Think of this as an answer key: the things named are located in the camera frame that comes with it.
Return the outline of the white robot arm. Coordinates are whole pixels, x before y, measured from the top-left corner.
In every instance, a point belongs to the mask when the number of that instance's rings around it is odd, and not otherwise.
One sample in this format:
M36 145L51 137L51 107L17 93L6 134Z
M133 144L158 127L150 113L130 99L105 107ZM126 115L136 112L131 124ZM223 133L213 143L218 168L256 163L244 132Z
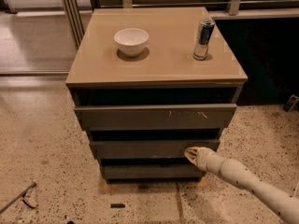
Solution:
M207 147L187 147L184 155L200 171L247 190L288 224L299 224L299 199L262 181L242 162L225 158Z

